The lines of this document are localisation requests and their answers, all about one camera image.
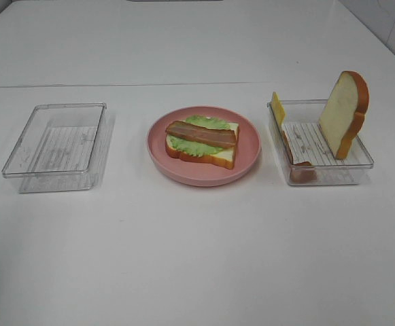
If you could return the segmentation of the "green lettuce leaf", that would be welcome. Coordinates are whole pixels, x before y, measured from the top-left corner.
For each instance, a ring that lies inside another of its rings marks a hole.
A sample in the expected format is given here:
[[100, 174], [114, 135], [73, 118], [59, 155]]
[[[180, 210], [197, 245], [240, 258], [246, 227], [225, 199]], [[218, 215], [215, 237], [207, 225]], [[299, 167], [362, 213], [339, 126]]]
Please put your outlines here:
[[[184, 119], [184, 122], [200, 126], [208, 129], [231, 130], [237, 135], [238, 124], [227, 122], [226, 120], [217, 117], [205, 117], [203, 115], [192, 115]], [[166, 135], [166, 141], [169, 148], [184, 152], [190, 156], [202, 157], [205, 155], [217, 155], [222, 151], [230, 152], [233, 148], [224, 149], [221, 147], [214, 147], [204, 143], [195, 141], [188, 141], [170, 134]]]

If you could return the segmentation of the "bread slice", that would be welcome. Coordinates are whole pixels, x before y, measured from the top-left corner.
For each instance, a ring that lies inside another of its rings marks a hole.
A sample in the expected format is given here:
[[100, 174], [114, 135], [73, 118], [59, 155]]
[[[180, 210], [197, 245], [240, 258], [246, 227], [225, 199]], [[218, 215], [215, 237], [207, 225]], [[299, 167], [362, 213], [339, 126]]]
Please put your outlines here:
[[[237, 135], [235, 135], [235, 136], [237, 138], [237, 144], [238, 144], [238, 142], [239, 142], [239, 127], [237, 130]], [[235, 165], [235, 155], [236, 155], [237, 144], [234, 147], [232, 147], [233, 150], [230, 152], [222, 151], [222, 152], [218, 153], [217, 155], [205, 155], [202, 157], [194, 157], [194, 156], [190, 156], [184, 152], [169, 148], [169, 146], [167, 145], [167, 141], [165, 139], [166, 152], [171, 158], [180, 159], [185, 162], [213, 164], [215, 166], [221, 166], [221, 167], [227, 168], [227, 169], [232, 169]]]
[[343, 71], [319, 118], [326, 142], [337, 160], [348, 156], [352, 141], [364, 123], [369, 105], [368, 86], [355, 71]]

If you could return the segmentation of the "bacon strip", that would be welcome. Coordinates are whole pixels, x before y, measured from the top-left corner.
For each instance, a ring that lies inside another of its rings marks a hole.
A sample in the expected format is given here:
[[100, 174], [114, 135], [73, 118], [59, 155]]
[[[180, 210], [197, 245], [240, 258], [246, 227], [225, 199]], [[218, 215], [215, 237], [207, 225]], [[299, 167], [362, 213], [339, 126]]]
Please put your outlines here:
[[295, 185], [306, 184], [317, 179], [317, 174], [312, 164], [309, 161], [304, 161], [300, 163], [294, 163], [294, 157], [290, 144], [288, 142], [287, 134], [285, 131], [282, 132], [282, 137], [284, 145], [286, 148], [286, 153], [288, 156], [288, 161], [290, 163], [289, 181]]
[[165, 132], [187, 141], [204, 143], [212, 147], [226, 149], [237, 144], [233, 130], [210, 129], [178, 120], [170, 123]]

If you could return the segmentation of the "yellow cheese slice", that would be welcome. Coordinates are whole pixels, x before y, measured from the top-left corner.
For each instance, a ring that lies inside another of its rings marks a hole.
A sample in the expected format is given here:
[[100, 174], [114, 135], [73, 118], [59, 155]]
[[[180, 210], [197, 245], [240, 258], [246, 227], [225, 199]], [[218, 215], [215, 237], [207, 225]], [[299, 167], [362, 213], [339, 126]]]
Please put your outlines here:
[[276, 92], [272, 93], [270, 105], [271, 105], [271, 110], [273, 112], [275, 121], [278, 125], [278, 129], [280, 130], [280, 132], [282, 132], [282, 130], [283, 130], [282, 124], [284, 122], [286, 112], [285, 112], [284, 107], [283, 107], [282, 103], [280, 102], [279, 97]]

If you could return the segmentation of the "pink round plate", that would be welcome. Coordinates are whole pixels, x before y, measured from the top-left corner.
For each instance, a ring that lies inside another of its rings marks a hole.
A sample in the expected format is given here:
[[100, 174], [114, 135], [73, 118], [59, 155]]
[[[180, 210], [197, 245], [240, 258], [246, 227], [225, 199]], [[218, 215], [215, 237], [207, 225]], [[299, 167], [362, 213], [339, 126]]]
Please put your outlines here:
[[[217, 117], [238, 123], [239, 140], [233, 169], [209, 163], [185, 162], [168, 156], [165, 149], [165, 128], [171, 122], [191, 115]], [[261, 141], [254, 125], [242, 115], [220, 107], [194, 106], [172, 111], [154, 122], [148, 132], [147, 146], [152, 161], [164, 175], [186, 185], [213, 187], [233, 182], [248, 173], [260, 155]]]

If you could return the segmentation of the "clear right plastic container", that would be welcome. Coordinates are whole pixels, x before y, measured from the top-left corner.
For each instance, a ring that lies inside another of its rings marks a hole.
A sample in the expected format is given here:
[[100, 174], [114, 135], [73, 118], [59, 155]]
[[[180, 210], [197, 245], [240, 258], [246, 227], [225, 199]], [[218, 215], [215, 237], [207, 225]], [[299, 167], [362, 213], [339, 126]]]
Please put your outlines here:
[[357, 185], [362, 182], [368, 170], [374, 167], [374, 161], [359, 137], [351, 144], [348, 156], [344, 160], [334, 158], [318, 123], [326, 99], [309, 99], [281, 102], [286, 116], [282, 132], [287, 134], [294, 163], [309, 161], [315, 169], [317, 179], [310, 183], [295, 185], [289, 179], [290, 163], [286, 153], [282, 132], [278, 129], [270, 103], [269, 130], [277, 150], [281, 169], [287, 184], [291, 186], [327, 186]]

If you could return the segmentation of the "clear plastic container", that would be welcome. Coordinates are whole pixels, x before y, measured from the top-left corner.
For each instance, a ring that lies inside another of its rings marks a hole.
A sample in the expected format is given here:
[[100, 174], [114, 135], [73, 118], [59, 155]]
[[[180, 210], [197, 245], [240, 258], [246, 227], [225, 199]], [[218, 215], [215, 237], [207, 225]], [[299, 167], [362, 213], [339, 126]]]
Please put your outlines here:
[[344, 160], [334, 158], [318, 123], [326, 99], [309, 99], [281, 102], [286, 116], [282, 132], [287, 134], [294, 163], [309, 161], [315, 169], [317, 179], [310, 183], [295, 185], [289, 179], [290, 163], [286, 153], [282, 132], [278, 129], [270, 103], [269, 130], [277, 150], [281, 169], [287, 184], [291, 186], [327, 186], [357, 185], [362, 182], [368, 170], [374, 167], [374, 161], [359, 137], [351, 144], [348, 156]]
[[20, 194], [92, 189], [103, 176], [112, 125], [104, 103], [38, 105], [1, 174]]

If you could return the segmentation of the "clear left plastic container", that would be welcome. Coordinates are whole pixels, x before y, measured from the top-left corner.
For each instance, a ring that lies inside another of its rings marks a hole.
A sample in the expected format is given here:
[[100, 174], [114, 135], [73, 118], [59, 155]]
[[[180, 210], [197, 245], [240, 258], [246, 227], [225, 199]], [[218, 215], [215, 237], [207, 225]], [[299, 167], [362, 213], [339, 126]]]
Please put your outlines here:
[[1, 174], [20, 194], [92, 189], [103, 176], [112, 125], [104, 103], [38, 105]]

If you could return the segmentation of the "standing bread slice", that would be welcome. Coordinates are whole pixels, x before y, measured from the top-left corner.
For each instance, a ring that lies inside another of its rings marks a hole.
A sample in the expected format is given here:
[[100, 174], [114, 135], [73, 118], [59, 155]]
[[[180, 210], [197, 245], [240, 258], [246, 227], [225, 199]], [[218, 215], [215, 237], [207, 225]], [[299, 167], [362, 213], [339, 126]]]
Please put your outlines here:
[[369, 105], [368, 86], [355, 71], [343, 71], [319, 118], [326, 142], [337, 160], [348, 156], [352, 141], [364, 123]]

